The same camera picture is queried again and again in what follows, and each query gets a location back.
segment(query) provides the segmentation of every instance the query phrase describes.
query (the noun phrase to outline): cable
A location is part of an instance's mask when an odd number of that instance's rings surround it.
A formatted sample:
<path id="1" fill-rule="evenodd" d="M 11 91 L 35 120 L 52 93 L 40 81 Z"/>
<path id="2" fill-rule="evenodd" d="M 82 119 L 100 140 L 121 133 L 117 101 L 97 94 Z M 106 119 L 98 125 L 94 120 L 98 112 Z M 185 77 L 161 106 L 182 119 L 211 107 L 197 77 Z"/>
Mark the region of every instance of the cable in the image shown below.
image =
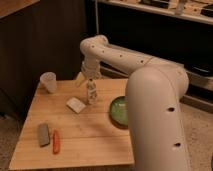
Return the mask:
<path id="1" fill-rule="evenodd" d="M 96 24 L 96 34 L 99 34 L 99 17 L 98 17 L 98 0 L 95 0 L 95 24 Z"/>

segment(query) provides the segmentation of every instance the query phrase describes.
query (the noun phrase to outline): floor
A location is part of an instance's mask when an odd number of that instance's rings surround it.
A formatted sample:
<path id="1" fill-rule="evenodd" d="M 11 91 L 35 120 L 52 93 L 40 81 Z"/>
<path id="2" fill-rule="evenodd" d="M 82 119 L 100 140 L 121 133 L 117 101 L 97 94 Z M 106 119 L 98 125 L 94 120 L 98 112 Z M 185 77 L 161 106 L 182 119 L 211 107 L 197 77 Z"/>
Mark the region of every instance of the floor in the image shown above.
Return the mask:
<path id="1" fill-rule="evenodd" d="M 19 134 L 20 126 L 16 120 L 0 117 L 0 171 L 8 170 Z"/>

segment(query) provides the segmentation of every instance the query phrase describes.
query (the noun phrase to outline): red marker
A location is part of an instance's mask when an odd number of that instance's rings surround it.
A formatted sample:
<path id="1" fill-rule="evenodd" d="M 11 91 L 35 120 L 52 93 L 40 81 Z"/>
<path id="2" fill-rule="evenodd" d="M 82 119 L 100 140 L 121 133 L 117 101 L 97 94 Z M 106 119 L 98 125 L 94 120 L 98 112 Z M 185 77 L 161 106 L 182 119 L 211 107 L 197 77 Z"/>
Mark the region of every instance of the red marker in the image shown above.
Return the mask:
<path id="1" fill-rule="evenodd" d="M 53 131 L 53 154 L 60 152 L 60 136 L 57 130 Z"/>

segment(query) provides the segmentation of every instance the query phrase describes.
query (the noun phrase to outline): green bowl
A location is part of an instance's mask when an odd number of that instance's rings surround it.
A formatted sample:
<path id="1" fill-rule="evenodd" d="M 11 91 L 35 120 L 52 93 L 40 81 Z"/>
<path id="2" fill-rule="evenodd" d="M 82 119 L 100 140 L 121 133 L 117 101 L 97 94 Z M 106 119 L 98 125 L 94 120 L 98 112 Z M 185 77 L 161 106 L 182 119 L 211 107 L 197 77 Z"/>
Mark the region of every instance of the green bowl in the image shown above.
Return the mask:
<path id="1" fill-rule="evenodd" d="M 116 123 L 128 126 L 127 110 L 124 96 L 117 97 L 111 102 L 110 117 Z"/>

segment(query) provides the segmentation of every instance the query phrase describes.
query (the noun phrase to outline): shelf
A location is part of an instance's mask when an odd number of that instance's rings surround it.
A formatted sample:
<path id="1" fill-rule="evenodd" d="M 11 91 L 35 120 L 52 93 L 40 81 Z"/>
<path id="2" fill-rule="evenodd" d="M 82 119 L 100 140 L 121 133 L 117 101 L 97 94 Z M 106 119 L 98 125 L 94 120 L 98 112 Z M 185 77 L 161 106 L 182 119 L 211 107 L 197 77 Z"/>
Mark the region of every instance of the shelf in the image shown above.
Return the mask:
<path id="1" fill-rule="evenodd" d="M 0 19 L 38 1 L 39 0 L 1 0 Z"/>
<path id="2" fill-rule="evenodd" d="M 184 9 L 181 14 L 176 13 L 176 8 L 178 7 L 178 0 L 171 0 L 171 2 L 169 3 L 168 9 L 153 7 L 150 5 L 144 5 L 144 4 L 138 3 L 137 0 L 125 0 L 125 1 L 98 0 L 98 1 L 102 2 L 102 3 L 106 3 L 106 4 L 126 7 L 126 8 L 130 8 L 130 9 L 139 10 L 139 11 L 145 11 L 145 12 L 149 12 L 149 13 L 155 13 L 155 14 L 175 17 L 175 18 L 179 18 L 179 19 L 213 25 L 213 18 L 206 17 L 206 16 L 203 16 L 200 14 L 201 9 L 205 5 L 210 4 L 211 0 L 205 0 L 205 2 L 204 2 L 204 0 L 203 1 L 200 0 L 201 1 L 200 3 L 198 3 L 197 0 L 190 1 L 190 2 L 187 1 L 184 4 Z"/>

